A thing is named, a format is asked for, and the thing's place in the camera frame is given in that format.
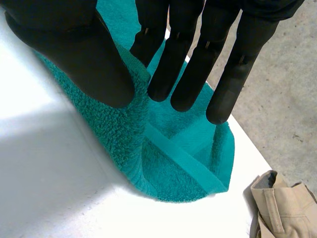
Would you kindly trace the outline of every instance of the white table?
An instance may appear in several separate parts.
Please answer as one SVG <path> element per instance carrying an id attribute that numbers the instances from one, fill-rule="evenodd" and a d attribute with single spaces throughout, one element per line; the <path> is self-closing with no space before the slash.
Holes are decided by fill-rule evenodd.
<path id="1" fill-rule="evenodd" d="M 227 193 L 186 204 L 143 198 L 3 13 L 1 238 L 249 237 L 255 210 L 244 190 L 270 167 L 233 117 L 236 154 Z"/>

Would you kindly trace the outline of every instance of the robotic hand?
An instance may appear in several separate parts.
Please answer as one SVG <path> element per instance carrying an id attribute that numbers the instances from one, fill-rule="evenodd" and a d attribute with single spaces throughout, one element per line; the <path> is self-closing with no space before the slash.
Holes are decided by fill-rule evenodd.
<path id="1" fill-rule="evenodd" d="M 17 37 L 45 55 L 88 96 L 127 106 L 134 85 L 97 0 L 0 0 Z"/>
<path id="2" fill-rule="evenodd" d="M 225 122 L 260 53 L 279 21 L 290 18 L 304 0 L 136 0 L 141 31 L 130 52 L 148 66 L 165 36 L 169 8 L 171 34 L 148 87 L 163 101 L 170 94 L 192 44 L 203 11 L 201 35 L 171 97 L 180 112 L 190 109 L 225 43 L 240 9 L 237 39 L 207 108 L 214 124 Z M 115 108 L 128 105 L 134 85 L 97 0 L 0 0 L 12 31 L 55 63 L 88 96 Z"/>
<path id="3" fill-rule="evenodd" d="M 145 66 L 163 42 L 168 8 L 170 15 L 170 37 L 148 87 L 149 96 L 158 102 L 169 96 L 205 4 L 198 45 L 171 96 L 174 109 L 189 110 L 220 55 L 230 26 L 242 9 L 235 44 L 207 108 L 210 122 L 227 121 L 261 48 L 275 33 L 279 21 L 292 17 L 303 1 L 136 0 L 142 28 L 130 52 Z"/>

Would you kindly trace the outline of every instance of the black robotic finger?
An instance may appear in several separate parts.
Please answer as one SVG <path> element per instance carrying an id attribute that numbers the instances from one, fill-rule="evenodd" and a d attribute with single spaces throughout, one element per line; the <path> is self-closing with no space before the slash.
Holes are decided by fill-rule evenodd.
<path id="1" fill-rule="evenodd" d="M 105 23 L 93 11 L 88 26 L 67 31 L 24 27 L 8 12 L 6 20 L 21 41 L 46 56 L 85 94 L 122 108 L 132 101 L 134 85 Z"/>
<path id="2" fill-rule="evenodd" d="M 177 111 L 185 112 L 194 104 L 222 51 L 238 12 L 237 6 L 220 7 L 214 5 L 214 0 L 206 2 L 197 47 L 171 97 L 171 104 Z"/>
<path id="3" fill-rule="evenodd" d="M 243 12 L 237 39 L 207 108 L 207 119 L 211 123 L 222 124 L 228 120 L 261 48 L 273 36 L 277 26 L 278 22 Z"/>
<path id="4" fill-rule="evenodd" d="M 130 49 L 145 67 L 161 46 L 166 31 L 169 0 L 135 0 L 141 30 Z"/>
<path id="5" fill-rule="evenodd" d="M 166 41 L 158 67 L 148 87 L 149 97 L 164 101 L 170 94 L 192 45 L 203 0 L 172 0 L 170 3 L 171 33 Z"/>

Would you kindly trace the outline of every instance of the concrete floor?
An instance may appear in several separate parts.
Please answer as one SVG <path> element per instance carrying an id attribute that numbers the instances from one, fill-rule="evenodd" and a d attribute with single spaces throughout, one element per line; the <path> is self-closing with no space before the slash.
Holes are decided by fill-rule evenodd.
<path id="1" fill-rule="evenodd" d="M 240 16 L 208 82 L 218 83 Z M 233 116 L 274 170 L 290 185 L 303 181 L 317 194 L 317 0 L 306 0 L 280 22 L 263 47 Z M 197 43 L 201 19 L 189 55 Z"/>

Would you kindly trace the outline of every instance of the fingertip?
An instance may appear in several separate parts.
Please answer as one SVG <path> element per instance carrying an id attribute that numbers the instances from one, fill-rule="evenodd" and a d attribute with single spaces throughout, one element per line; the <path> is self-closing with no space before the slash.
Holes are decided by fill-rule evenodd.
<path id="1" fill-rule="evenodd" d="M 175 94 L 172 95 L 170 99 L 170 104 L 174 108 L 174 110 L 184 113 L 191 109 L 193 103 L 189 101 L 183 101 L 179 99 Z"/>
<path id="2" fill-rule="evenodd" d="M 219 113 L 215 112 L 213 109 L 207 109 L 206 117 L 210 123 L 215 124 L 215 125 L 224 124 L 229 118 L 229 116 L 219 114 Z"/>

